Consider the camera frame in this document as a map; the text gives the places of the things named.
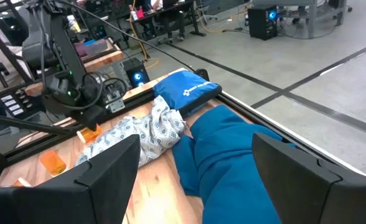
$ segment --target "orange plastic cup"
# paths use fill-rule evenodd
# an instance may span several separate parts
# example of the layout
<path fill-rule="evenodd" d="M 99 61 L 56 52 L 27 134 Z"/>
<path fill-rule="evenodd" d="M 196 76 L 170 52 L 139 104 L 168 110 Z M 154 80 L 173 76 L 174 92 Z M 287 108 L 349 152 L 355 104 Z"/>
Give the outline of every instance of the orange plastic cup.
<path fill-rule="evenodd" d="M 101 134 L 101 128 L 98 124 L 96 124 L 96 131 L 92 131 L 91 129 L 84 128 L 80 131 L 77 131 L 77 136 L 84 144 L 96 140 L 96 138 Z"/>
<path fill-rule="evenodd" d="M 14 184 L 11 185 L 12 187 L 32 187 L 31 184 L 28 183 L 24 178 L 18 178 Z"/>
<path fill-rule="evenodd" d="M 54 150 L 43 153 L 40 155 L 39 160 L 52 176 L 61 174 L 67 168 L 67 165 L 65 165 L 63 160 L 61 160 Z"/>

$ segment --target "white logo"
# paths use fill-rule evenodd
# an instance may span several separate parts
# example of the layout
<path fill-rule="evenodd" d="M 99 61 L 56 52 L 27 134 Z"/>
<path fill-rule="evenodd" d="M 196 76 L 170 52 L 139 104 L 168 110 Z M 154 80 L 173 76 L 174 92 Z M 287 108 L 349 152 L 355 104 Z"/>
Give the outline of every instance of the white logo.
<path fill-rule="evenodd" d="M 184 90 L 183 95 L 185 95 L 185 96 L 190 96 L 190 91 L 189 91 L 189 90 Z"/>
<path fill-rule="evenodd" d="M 196 88 L 200 88 L 200 87 L 203 87 L 205 85 L 208 85 L 209 83 L 211 83 L 211 82 L 204 82 L 203 84 L 193 86 L 192 88 L 189 88 L 188 90 L 184 90 L 183 95 L 184 96 L 190 96 L 191 91 L 195 90 Z"/>

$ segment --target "laptop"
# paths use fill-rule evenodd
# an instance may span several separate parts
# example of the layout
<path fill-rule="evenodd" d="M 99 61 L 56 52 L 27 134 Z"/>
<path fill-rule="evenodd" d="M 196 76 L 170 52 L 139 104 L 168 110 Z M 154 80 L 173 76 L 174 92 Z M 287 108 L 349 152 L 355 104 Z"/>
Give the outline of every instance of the laptop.
<path fill-rule="evenodd" d="M 164 9 L 172 8 L 177 3 L 177 0 L 163 0 L 163 1 L 164 2 L 162 3 L 162 7 Z"/>

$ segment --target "patterned cloth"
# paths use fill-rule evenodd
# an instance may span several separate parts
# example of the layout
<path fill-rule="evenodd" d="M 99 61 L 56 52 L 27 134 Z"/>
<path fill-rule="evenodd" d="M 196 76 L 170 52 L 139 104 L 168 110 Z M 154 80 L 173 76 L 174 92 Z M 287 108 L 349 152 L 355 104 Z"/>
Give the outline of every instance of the patterned cloth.
<path fill-rule="evenodd" d="M 158 158 L 166 149 L 174 146 L 185 128 L 180 112 L 170 110 L 165 100 L 154 99 L 151 113 L 141 119 L 124 117 L 118 125 L 98 137 L 95 143 L 86 147 L 75 166 L 103 152 L 131 134 L 140 135 L 139 167 Z"/>

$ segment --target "concrete floor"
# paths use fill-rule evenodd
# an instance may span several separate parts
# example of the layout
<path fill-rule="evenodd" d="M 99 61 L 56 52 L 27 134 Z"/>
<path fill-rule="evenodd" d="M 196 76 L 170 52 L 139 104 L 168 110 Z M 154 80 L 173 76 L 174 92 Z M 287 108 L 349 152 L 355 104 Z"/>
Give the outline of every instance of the concrete floor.
<path fill-rule="evenodd" d="M 224 91 L 244 103 L 253 105 L 366 47 L 366 0 L 348 0 L 348 4 L 354 10 L 347 14 L 344 25 L 336 27 L 332 34 L 318 39 L 275 37 L 262 41 L 250 38 L 249 34 L 209 33 L 202 29 L 207 34 L 206 37 L 187 34 L 184 42 L 174 43 L 178 48 L 232 68 L 234 73 L 169 45 L 163 44 L 159 48 L 193 68 L 207 69 L 211 81 L 220 84 Z M 218 22 L 209 25 L 209 29 L 234 29 L 238 27 L 238 22 L 243 26 L 243 16 L 239 17 L 239 21 L 223 20 L 237 14 L 237 11 L 234 8 L 220 13 Z M 335 23 L 332 18 L 319 21 L 316 35 L 329 33 Z M 295 26 L 290 26 L 285 26 L 287 34 L 296 33 L 298 37 L 306 37 L 304 21 L 300 22 L 298 30 Z M 154 49 L 149 49 L 148 54 L 159 59 L 159 63 L 148 70 L 151 79 L 182 67 L 180 63 Z M 140 54 L 134 57 L 142 59 Z M 261 85 L 250 81 L 251 78 L 248 77 L 255 81 L 260 80 L 258 83 Z M 292 100 L 287 94 L 257 109 L 366 173 L 366 54 L 295 88 L 290 93 L 328 107 L 337 114 L 349 116 L 350 121 L 356 122 L 344 122 L 334 114 L 321 113 L 300 101 Z"/>

